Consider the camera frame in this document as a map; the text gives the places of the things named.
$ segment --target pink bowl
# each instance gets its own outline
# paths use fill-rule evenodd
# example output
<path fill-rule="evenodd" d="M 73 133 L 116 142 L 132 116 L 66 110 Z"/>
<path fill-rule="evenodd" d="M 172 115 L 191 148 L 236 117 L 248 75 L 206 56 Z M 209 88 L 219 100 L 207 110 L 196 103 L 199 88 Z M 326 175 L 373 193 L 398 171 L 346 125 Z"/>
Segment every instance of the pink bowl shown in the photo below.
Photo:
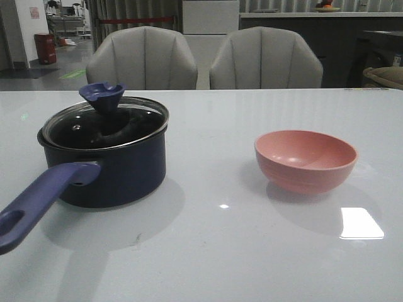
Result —
<path fill-rule="evenodd" d="M 283 130 L 255 141 L 263 174 L 283 189 L 317 194 L 340 185 L 351 173 L 358 153 L 350 144 L 323 133 Z"/>

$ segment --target saucepan handle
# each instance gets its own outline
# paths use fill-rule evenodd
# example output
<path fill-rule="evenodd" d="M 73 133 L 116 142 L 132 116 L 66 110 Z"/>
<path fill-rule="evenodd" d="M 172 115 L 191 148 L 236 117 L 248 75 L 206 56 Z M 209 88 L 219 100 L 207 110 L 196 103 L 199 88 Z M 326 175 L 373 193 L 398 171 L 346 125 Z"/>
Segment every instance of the saucepan handle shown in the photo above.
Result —
<path fill-rule="evenodd" d="M 100 171 L 97 162 L 69 162 L 42 173 L 0 213 L 0 255 L 23 241 L 69 184 L 89 184 Z"/>

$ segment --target lid rim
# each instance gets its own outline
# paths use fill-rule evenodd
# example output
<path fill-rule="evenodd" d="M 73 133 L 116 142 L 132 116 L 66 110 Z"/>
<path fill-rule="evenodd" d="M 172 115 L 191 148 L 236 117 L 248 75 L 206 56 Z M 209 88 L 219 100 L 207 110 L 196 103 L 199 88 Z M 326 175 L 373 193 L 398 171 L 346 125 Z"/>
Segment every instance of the lid rim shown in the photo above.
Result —
<path fill-rule="evenodd" d="M 87 102 L 87 101 L 83 101 L 80 103 L 76 103 L 72 106 L 69 106 L 68 108 L 65 108 L 61 111 L 59 111 L 58 113 L 54 114 L 52 117 L 50 117 L 44 124 L 44 126 L 39 130 L 42 134 L 42 138 L 43 141 L 46 142 L 47 144 L 53 146 L 53 147 L 57 147 L 57 148 L 61 148 L 63 150 L 71 150 L 71 151 L 102 151 L 102 150 L 111 150 L 111 149 L 115 149 L 115 148 L 122 148 L 122 147 L 126 147 L 129 145 L 134 145 L 136 143 L 139 142 L 143 142 L 145 140 L 148 140 L 149 138 L 156 136 L 158 134 L 160 134 L 161 132 L 165 132 L 167 130 L 167 123 L 168 123 L 168 119 L 169 119 L 169 111 L 168 109 L 161 103 L 151 100 L 151 99 L 147 99 L 147 98 L 139 98 L 139 97 L 133 97 L 133 96 L 123 96 L 121 98 L 120 103 L 121 104 L 130 104 L 133 103 L 133 100 L 138 100 L 140 102 L 143 103 L 139 103 L 137 105 L 140 106 L 149 106 L 152 109 L 157 110 L 158 113 L 160 113 L 163 117 L 164 117 L 164 122 L 162 123 L 162 125 L 154 130 L 153 132 L 151 132 L 150 134 L 138 138 L 136 140 L 132 140 L 129 142 L 125 142 L 125 143 L 120 143 L 118 145 L 113 145 L 113 146 L 109 146 L 109 147 L 103 147 L 103 148 L 72 148 L 72 147 L 66 147 L 63 145 L 59 145 L 58 143 L 55 143 L 51 138 L 50 135 L 48 134 L 48 132 L 50 132 L 50 129 L 52 129 L 55 121 L 54 119 L 57 118 L 58 116 L 64 116 L 67 114 L 70 114 L 72 112 L 74 112 L 77 108 L 82 107 L 80 109 L 83 109 L 85 107 L 89 107 L 92 108 L 91 105 Z"/>

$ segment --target gray upholstered chair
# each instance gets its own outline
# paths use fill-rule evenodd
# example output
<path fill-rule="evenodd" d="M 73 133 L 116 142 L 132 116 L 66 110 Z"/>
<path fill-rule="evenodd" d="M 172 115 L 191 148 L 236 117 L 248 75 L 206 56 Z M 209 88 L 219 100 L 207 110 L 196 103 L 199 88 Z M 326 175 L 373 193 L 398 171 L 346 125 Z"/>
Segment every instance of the gray upholstered chair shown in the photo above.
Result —
<path fill-rule="evenodd" d="M 225 37 L 210 88 L 320 88 L 322 75 L 322 64 L 298 33 L 258 26 Z"/>
<path fill-rule="evenodd" d="M 108 35 L 86 75 L 88 83 L 123 83 L 132 90 L 195 89 L 197 66 L 181 33 L 141 26 Z"/>

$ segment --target lid knob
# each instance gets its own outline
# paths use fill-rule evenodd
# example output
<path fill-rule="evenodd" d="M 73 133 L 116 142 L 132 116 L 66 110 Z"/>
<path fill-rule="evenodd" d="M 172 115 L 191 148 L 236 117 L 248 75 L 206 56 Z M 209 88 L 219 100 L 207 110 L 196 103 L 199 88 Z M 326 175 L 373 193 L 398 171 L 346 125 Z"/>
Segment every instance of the lid knob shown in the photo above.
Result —
<path fill-rule="evenodd" d="M 116 111 L 125 88 L 123 84 L 112 86 L 108 82 L 97 82 L 83 86 L 78 93 L 99 114 L 110 115 Z"/>

